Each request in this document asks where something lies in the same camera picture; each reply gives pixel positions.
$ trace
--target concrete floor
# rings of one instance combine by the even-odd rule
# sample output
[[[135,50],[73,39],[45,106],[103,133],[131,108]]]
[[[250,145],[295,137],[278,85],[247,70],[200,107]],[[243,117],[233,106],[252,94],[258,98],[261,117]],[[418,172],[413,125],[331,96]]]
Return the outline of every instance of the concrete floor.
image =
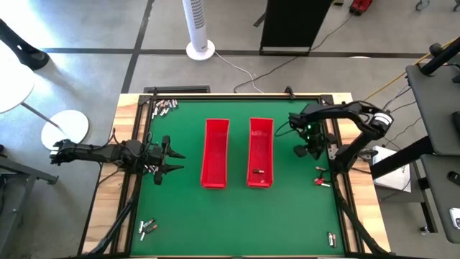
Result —
[[[0,2],[0,17],[25,40],[43,48],[122,48],[136,42],[147,0],[17,0]],[[258,50],[262,26],[252,24],[265,9],[266,0],[205,0],[209,38],[218,50]],[[339,26],[348,10],[332,6],[316,38],[316,44]],[[316,51],[425,53],[430,44],[459,36],[460,13],[452,13],[453,0],[432,1],[415,12],[415,0],[374,1],[369,11],[349,23]],[[183,49],[188,32],[180,0],[156,0],[142,43],[143,49]],[[12,55],[0,42],[0,57]],[[37,82],[27,103],[47,116],[77,109],[90,121],[84,143],[107,140],[116,103],[131,55],[51,54],[52,61],[36,71]],[[226,56],[254,76],[285,62],[286,57]],[[362,99],[387,83],[413,63],[409,59],[298,58],[267,76],[256,85],[266,92],[281,92],[292,86],[298,92],[352,92]],[[148,86],[210,85],[212,92],[230,92],[247,81],[241,73],[217,57],[197,63],[184,55],[140,55],[129,88],[140,93]],[[371,101],[383,105],[404,80],[384,90]],[[253,92],[251,86],[240,89]],[[413,101],[406,95],[392,107]],[[409,106],[395,114],[396,123],[387,137],[392,138],[419,116]],[[77,252],[86,221],[98,166],[75,161],[61,167],[49,165],[48,151],[40,141],[44,122],[22,107],[0,114],[0,143],[10,158],[60,176],[56,186],[38,183],[19,230],[11,258],[31,254],[33,258],[56,258]],[[16,132],[16,138],[7,137]],[[395,143],[404,147],[425,136],[420,121]],[[418,204],[381,204],[392,251],[398,255],[428,258],[458,258],[460,245],[448,243],[442,230],[421,236],[424,225]]]

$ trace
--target green mat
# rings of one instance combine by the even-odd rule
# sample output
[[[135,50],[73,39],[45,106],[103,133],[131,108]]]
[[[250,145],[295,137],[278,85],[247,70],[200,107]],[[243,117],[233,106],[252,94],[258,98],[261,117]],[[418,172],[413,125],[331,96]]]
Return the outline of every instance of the green mat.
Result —
[[[275,130],[300,112],[305,100],[179,101],[166,117],[155,117],[155,142],[171,136],[171,147],[186,159],[163,178],[142,179],[132,255],[343,255],[341,231],[332,188],[315,186],[319,160],[298,158],[293,147],[303,144],[294,132],[274,139],[274,182],[269,189],[246,184],[249,118],[274,119]],[[230,119],[228,183],[224,190],[201,187],[205,120]],[[140,241],[141,220],[154,217],[158,228]],[[336,234],[337,248],[328,245],[327,232]]]

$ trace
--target white tower fan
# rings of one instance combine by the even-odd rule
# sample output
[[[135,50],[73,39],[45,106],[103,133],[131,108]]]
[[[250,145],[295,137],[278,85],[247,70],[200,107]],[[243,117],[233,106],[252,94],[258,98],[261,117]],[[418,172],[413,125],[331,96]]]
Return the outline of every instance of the white tower fan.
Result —
[[[207,60],[212,57],[216,47],[208,40],[204,21],[202,0],[182,0],[187,19],[190,43],[187,45],[187,55],[193,60]]]

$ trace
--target red plastic tray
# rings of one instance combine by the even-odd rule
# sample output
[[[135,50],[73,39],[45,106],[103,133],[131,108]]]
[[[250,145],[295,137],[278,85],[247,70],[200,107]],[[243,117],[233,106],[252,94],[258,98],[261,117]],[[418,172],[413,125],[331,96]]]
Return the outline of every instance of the red plastic tray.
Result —
[[[204,188],[227,186],[227,147],[229,144],[227,119],[207,119],[204,139],[201,185]]]
[[[269,188],[273,183],[273,119],[251,118],[247,185]]]

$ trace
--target wooden table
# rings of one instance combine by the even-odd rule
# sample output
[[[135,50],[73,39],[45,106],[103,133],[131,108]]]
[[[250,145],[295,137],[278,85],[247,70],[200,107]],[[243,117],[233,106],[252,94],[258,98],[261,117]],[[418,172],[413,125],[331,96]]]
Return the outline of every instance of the wooden table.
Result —
[[[265,95],[285,95],[285,94],[265,94]],[[352,97],[350,93],[328,93],[332,95],[333,102],[340,104],[342,101],[350,102]],[[116,137],[119,141],[129,140],[132,137],[132,130],[138,106],[139,94],[122,94],[119,98],[117,106],[114,125],[116,129]],[[144,123],[146,121],[146,109],[142,113],[139,127],[139,140],[142,140],[144,134]],[[354,123],[348,119],[338,120],[339,131],[341,135],[341,141],[343,144],[351,143],[359,134],[359,130],[356,128]],[[354,164],[355,168],[363,171],[369,171],[369,166],[362,160],[358,160]],[[100,179],[113,173],[116,170],[115,165],[104,164]],[[344,179],[342,175],[339,175],[339,183],[341,190],[344,190]],[[88,215],[87,227],[83,233],[82,242],[80,244],[80,252],[86,253],[91,251],[106,234],[107,230],[113,224],[117,209],[119,206],[121,184],[124,180],[124,173],[120,172],[110,177],[100,187],[97,188],[94,196],[94,200]],[[386,251],[390,251],[390,245],[388,243],[387,234],[385,232],[385,226],[380,212],[380,206],[378,203],[377,195],[375,193],[372,176],[370,174],[361,173],[358,171],[351,170],[349,172],[349,180],[351,183],[352,193],[356,206],[356,212],[361,223],[365,226],[369,234],[377,241],[377,243]],[[132,191],[134,181],[130,181],[129,195]],[[350,250],[357,251],[357,244],[354,238],[354,231],[351,222],[345,216],[345,223],[347,228],[347,235],[349,236]],[[119,239],[118,252],[124,251],[124,243],[126,237],[128,219],[121,229],[121,236]]]

